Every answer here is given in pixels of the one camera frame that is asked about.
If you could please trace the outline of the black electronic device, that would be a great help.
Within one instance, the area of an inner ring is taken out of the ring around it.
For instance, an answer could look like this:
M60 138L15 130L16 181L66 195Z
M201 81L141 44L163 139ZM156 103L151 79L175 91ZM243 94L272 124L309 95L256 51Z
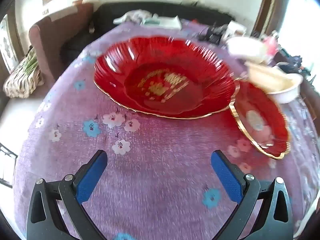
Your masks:
M214 45L219 45L222 37L227 31L227 28L227 24L224 24L222 26L209 26L205 33L203 31L199 33L198 39L200 41L206 41Z

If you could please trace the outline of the small red gold-rimmed plate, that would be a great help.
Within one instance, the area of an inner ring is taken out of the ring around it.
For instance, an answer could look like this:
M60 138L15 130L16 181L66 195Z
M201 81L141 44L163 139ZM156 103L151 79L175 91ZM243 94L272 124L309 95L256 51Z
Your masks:
M262 154L280 160L291 150L290 133L280 107L262 89L248 81L235 81L229 109L249 142Z

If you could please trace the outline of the black sofa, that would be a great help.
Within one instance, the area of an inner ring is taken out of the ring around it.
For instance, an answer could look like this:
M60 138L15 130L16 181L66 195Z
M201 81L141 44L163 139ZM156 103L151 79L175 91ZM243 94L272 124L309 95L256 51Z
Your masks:
M104 3L89 17L88 24L62 45L60 57L64 66L69 66L87 45L115 28L114 19L128 11L138 9L158 16L178 16L180 19L196 20L199 23L214 26L221 26L235 20L234 16L226 12L209 7L198 7L194 4L142 1Z

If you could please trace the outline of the purple floral tablecloth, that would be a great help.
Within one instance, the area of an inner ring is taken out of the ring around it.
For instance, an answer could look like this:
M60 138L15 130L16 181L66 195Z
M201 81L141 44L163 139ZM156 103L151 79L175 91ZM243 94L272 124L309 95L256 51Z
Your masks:
M261 180L282 177L299 228L319 192L319 149L302 99L282 110L291 132L291 152L281 160L259 153L228 111L197 120L170 120L127 111L93 82L93 61L114 42L134 36L185 37L184 31L149 29L126 22L88 45L40 104L17 161L14 214L26 231L35 182L62 179L99 149L108 166L87 213L108 239L212 239L233 211L210 164L221 150L245 173Z

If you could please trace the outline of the cream plastic bowl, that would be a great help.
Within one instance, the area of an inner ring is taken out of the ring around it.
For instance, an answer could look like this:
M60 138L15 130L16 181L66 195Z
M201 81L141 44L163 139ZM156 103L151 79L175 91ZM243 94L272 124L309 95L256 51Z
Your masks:
M279 104L286 104L300 95L303 76L286 74L278 67L268 67L246 61L248 79Z

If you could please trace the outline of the large red glass plate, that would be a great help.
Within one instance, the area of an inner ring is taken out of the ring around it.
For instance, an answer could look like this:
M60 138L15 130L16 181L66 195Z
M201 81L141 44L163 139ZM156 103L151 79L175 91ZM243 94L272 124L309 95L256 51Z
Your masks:
M181 120L226 110L240 88L215 51L165 36L111 45L95 62L94 83L125 109Z

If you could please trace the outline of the patterned cushion blanket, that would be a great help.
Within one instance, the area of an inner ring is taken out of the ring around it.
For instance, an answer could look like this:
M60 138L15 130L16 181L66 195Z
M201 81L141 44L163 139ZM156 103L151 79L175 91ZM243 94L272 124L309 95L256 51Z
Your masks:
M5 80L3 92L9 98L25 99L43 84L35 48L30 46L27 55Z

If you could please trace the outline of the white foam bowl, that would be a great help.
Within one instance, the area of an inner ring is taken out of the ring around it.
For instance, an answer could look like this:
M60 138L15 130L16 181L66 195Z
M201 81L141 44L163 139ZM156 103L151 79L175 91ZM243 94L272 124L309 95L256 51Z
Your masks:
M260 40L248 36L232 36L226 41L229 54L238 59L255 63L266 62L267 46Z

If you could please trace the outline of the white rag and paper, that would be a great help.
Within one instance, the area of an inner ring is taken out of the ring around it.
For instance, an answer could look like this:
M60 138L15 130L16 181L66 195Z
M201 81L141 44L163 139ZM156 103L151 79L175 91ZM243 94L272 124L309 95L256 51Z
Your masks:
M120 18L113 20L113 24L120 25L125 22L132 22L148 28L162 28L181 30L182 24L178 16L162 17L157 14L152 14L146 10L132 10L126 12Z

